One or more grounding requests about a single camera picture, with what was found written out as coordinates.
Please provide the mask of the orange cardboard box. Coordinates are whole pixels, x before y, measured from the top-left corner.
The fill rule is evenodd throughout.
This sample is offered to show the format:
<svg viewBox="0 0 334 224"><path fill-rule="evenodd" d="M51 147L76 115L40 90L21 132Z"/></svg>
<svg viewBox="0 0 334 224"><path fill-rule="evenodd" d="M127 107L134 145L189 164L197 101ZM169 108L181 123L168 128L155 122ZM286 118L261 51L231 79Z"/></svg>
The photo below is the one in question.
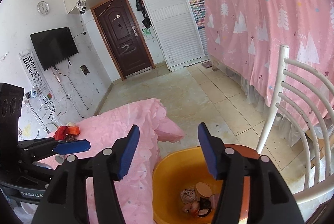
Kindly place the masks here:
<svg viewBox="0 0 334 224"><path fill-rule="evenodd" d="M78 126L68 126L67 127L67 134L68 135L79 135L80 128Z"/></svg>

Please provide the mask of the dark brown door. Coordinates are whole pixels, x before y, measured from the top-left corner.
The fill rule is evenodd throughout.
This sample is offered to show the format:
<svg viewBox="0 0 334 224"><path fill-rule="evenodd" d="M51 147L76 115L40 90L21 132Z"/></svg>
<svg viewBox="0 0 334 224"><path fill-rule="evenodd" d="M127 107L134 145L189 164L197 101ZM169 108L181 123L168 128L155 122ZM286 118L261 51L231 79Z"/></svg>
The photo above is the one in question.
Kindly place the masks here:
<svg viewBox="0 0 334 224"><path fill-rule="evenodd" d="M155 68L129 0L106 0L91 12L121 80Z"/></svg>

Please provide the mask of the eye chart poster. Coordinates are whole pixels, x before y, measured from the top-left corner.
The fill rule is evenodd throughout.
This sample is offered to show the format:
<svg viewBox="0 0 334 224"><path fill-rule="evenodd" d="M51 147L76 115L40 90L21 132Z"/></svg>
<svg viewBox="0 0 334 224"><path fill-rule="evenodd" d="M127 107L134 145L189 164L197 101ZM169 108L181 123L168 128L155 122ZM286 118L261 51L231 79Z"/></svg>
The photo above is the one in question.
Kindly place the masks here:
<svg viewBox="0 0 334 224"><path fill-rule="evenodd" d="M19 53L18 56L32 85L33 94L42 97L47 103L51 100L55 100L56 97L49 87L33 51L31 49L26 49Z"/></svg>

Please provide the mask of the pink bed curtain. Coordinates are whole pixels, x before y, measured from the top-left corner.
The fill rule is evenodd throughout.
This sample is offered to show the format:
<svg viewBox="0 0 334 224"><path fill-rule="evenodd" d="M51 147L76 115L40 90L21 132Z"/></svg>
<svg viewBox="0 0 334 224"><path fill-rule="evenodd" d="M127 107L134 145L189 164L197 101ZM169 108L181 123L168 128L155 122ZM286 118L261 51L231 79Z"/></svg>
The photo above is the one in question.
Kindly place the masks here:
<svg viewBox="0 0 334 224"><path fill-rule="evenodd" d="M333 80L333 0L205 0L208 51L266 115L281 45Z"/></svg>

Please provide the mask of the trash in bin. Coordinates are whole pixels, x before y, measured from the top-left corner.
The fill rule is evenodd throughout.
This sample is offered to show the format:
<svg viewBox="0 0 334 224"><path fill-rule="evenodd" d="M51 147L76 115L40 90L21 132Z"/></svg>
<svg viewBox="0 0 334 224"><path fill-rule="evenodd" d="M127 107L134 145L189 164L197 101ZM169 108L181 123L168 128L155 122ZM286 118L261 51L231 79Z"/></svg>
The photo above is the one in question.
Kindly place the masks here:
<svg viewBox="0 0 334 224"><path fill-rule="evenodd" d="M204 218L217 208L220 194L213 192L208 184L197 182L195 187L180 192L182 211L192 217Z"/></svg>

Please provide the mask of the round wall clock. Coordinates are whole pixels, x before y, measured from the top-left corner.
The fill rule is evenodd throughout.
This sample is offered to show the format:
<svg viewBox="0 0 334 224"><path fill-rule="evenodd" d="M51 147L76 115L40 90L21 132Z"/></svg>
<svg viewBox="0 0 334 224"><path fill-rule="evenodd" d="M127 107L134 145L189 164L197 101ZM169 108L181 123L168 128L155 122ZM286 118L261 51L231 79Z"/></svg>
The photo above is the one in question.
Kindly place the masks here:
<svg viewBox="0 0 334 224"><path fill-rule="evenodd" d="M37 11L42 15L49 14L49 4L45 1L38 2Z"/></svg>

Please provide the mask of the black wall television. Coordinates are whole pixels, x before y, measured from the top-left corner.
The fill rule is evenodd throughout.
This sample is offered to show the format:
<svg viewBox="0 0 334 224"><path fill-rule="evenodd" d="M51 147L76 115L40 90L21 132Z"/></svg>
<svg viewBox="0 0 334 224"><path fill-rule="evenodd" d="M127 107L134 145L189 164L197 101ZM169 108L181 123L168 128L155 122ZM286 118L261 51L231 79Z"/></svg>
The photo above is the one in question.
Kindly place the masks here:
<svg viewBox="0 0 334 224"><path fill-rule="evenodd" d="M40 31L30 35L34 50L44 70L79 53L68 27Z"/></svg>

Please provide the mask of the white louvered wardrobe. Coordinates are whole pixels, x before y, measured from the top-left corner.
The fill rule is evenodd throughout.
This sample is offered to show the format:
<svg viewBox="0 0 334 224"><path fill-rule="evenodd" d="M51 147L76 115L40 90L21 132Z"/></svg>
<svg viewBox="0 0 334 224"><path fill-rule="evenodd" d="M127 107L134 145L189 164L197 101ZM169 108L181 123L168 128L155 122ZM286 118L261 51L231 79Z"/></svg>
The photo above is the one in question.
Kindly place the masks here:
<svg viewBox="0 0 334 224"><path fill-rule="evenodd" d="M144 0L170 70L208 58L189 0Z"/></svg>

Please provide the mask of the orange plastic bin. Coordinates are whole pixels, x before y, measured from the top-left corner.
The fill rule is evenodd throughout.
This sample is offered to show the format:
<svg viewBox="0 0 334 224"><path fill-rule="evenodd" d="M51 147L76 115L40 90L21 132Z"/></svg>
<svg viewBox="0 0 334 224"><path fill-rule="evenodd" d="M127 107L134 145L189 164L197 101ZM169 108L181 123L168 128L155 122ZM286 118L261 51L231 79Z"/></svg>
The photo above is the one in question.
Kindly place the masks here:
<svg viewBox="0 0 334 224"><path fill-rule="evenodd" d="M156 223L211 223L214 213L200 218L182 211L180 193L194 189L198 182L220 194L222 180L209 173L201 147L176 151L163 158L153 172L153 219Z"/></svg>

